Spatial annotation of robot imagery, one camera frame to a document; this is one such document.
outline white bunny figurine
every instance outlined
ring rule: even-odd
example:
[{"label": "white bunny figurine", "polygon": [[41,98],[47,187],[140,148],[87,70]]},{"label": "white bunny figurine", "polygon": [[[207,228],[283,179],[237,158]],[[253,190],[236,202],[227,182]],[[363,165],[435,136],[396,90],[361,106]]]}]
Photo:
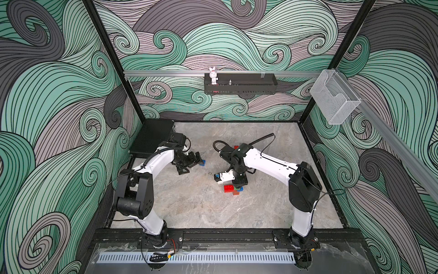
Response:
[{"label": "white bunny figurine", "polygon": [[212,79],[212,85],[217,85],[216,80],[218,80],[219,78],[217,78],[216,76],[218,76],[218,73],[216,72],[216,67],[213,68],[208,68],[210,70],[210,78]]}]

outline clear plastic box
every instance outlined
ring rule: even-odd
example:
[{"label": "clear plastic box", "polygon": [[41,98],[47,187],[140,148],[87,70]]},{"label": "clear plastic box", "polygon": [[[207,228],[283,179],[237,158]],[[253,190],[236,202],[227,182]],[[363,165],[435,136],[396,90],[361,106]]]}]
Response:
[{"label": "clear plastic box", "polygon": [[344,74],[336,70],[323,70],[310,94],[329,125],[342,124],[360,104],[358,92]]}]

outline wave pattern wallpaper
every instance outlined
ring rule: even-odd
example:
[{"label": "wave pattern wallpaper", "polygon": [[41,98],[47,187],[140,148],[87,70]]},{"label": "wave pattern wallpaper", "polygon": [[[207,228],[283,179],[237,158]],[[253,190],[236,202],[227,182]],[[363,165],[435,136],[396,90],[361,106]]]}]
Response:
[{"label": "wave pattern wallpaper", "polygon": [[[438,177],[437,12],[437,1],[421,0],[371,11],[339,69]],[[382,273],[437,273],[437,203],[366,117],[356,110],[328,125],[315,107],[305,129]]]},{"label": "wave pattern wallpaper", "polygon": [[[125,70],[216,66],[319,71],[328,67],[361,4],[357,0],[95,0]],[[205,95],[203,78],[130,80],[146,117],[180,121],[296,121],[315,81],[279,78],[275,95],[239,97]]]},{"label": "wave pattern wallpaper", "polygon": [[1,1],[0,36],[1,272],[77,273],[140,123],[81,0]]}]

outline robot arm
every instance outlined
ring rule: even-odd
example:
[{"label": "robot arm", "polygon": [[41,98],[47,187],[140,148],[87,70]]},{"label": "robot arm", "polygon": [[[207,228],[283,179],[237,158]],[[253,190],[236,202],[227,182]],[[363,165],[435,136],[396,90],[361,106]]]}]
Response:
[{"label": "robot arm", "polygon": [[261,153],[251,145],[242,143],[236,149],[225,145],[219,155],[230,163],[227,172],[215,175],[218,183],[232,181],[236,187],[247,185],[245,172],[256,169],[278,179],[289,187],[289,201],[294,205],[291,229],[299,237],[306,237],[313,227],[312,217],[322,189],[312,167],[306,163],[288,163]]},{"label": "robot arm", "polygon": [[[199,152],[187,152],[185,140],[183,134],[173,133],[171,140],[162,142],[144,163],[133,169],[122,170],[118,178],[113,209],[137,220],[147,234],[157,235],[157,245],[166,241],[167,227],[166,222],[158,217],[152,208],[153,178],[169,163],[175,165],[181,175],[189,173],[189,168],[202,162]],[[136,185],[137,191],[131,190],[131,187]]]}]

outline marble floor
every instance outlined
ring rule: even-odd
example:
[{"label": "marble floor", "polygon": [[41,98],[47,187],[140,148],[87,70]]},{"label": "marble floor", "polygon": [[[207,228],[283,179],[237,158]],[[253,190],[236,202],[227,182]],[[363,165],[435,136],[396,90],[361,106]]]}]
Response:
[{"label": "marble floor", "polygon": [[[321,177],[297,123],[175,123],[176,132],[191,140],[191,151],[201,154],[205,166],[196,165],[189,174],[178,175],[168,164],[154,178],[154,210],[170,228],[289,228],[293,206],[289,190],[280,181],[260,171],[247,174],[248,185],[240,195],[224,193],[213,174],[226,171],[229,164],[219,157],[212,143],[222,140],[230,146],[249,143],[269,133],[275,141],[264,153],[292,163],[308,162]],[[254,145],[262,150],[271,138]],[[134,167],[144,159],[136,159]],[[126,219],[116,212],[115,220]],[[315,228],[342,228],[328,195],[317,204]],[[133,221],[113,222],[111,228],[139,228]]]}]

